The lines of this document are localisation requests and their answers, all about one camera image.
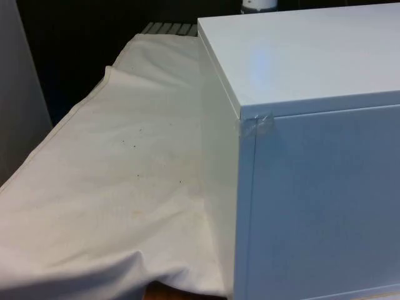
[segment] white box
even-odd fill
[[[230,296],[400,291],[400,4],[204,18],[199,36]]]

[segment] floor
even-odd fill
[[[195,295],[154,282],[147,287],[143,300],[226,300],[226,298]]]

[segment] tape strip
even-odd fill
[[[274,116],[255,116],[251,119],[239,120],[237,128],[240,138],[267,134],[274,127]]]

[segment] white sheet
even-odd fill
[[[1,299],[140,299],[155,279],[223,294],[199,193],[196,43],[136,36],[0,188]]]

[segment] cabinet side panel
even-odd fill
[[[50,131],[51,123],[15,0],[0,1],[0,37],[1,186]]]
[[[227,293],[233,290],[238,119],[202,41],[202,153],[205,206]]]
[[[257,137],[248,299],[396,290],[399,128],[391,106],[279,117]]]

